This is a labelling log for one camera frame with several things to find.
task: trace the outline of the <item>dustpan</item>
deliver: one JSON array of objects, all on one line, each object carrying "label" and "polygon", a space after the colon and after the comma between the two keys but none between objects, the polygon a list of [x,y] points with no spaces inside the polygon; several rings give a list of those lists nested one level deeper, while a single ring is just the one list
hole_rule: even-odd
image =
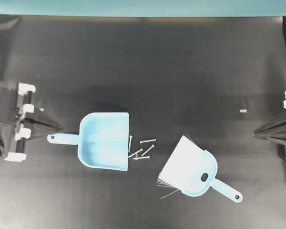
[{"label": "dustpan", "polygon": [[91,113],[82,119],[79,135],[48,135],[48,141],[78,145],[78,158],[87,167],[127,171],[128,128],[128,113]]}]

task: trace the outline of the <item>screw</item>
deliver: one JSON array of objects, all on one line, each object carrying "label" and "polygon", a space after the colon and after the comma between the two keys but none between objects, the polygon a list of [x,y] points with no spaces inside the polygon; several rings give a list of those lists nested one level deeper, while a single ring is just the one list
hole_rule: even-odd
[{"label": "screw", "polygon": [[128,158],[131,158],[133,155],[138,154],[138,153],[140,153],[140,152],[142,152],[142,151],[143,151],[143,149],[141,148],[141,149],[139,149],[138,151],[134,152],[133,154],[130,154],[130,155],[128,156]]},{"label": "screw", "polygon": [[154,142],[154,141],[157,141],[157,139],[150,139],[150,140],[144,140],[144,141],[140,141],[140,144],[142,143],[146,143],[146,142]]},{"label": "screw", "polygon": [[128,153],[130,152],[130,146],[132,145],[132,135],[129,135],[129,145],[128,145]]},{"label": "screw", "polygon": [[150,151],[152,148],[154,148],[154,144],[152,144],[151,147],[149,147],[144,153],[142,153],[141,156],[144,156],[148,151]]},{"label": "screw", "polygon": [[139,159],[149,159],[149,155],[148,156],[139,156],[139,157],[134,157],[134,160],[139,160]]}]

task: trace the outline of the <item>black table surface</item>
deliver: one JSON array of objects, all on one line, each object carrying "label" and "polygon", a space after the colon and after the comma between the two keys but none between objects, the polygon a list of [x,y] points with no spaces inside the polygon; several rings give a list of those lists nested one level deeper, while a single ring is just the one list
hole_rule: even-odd
[{"label": "black table surface", "polygon": [[[283,20],[0,16],[0,80],[34,84],[33,102],[77,133],[91,112],[129,112],[132,149],[157,138],[128,171],[92,169],[76,146],[27,143],[0,159],[0,229],[286,229],[286,161],[252,132],[280,113]],[[218,162],[236,204],[156,186],[182,134]]]}]

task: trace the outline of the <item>dustpan handle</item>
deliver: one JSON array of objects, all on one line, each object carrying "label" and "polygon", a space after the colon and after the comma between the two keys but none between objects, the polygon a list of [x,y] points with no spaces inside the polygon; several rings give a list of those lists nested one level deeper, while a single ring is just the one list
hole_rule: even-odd
[{"label": "dustpan handle", "polygon": [[48,135],[48,142],[53,144],[78,145],[78,135],[54,134]]}]

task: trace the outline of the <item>brush handle hole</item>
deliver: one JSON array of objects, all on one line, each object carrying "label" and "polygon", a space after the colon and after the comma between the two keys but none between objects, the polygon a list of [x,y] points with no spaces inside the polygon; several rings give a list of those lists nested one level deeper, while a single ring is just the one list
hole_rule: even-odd
[{"label": "brush handle hole", "polygon": [[203,173],[200,179],[202,182],[205,182],[208,179],[208,177],[209,175],[207,173]]}]

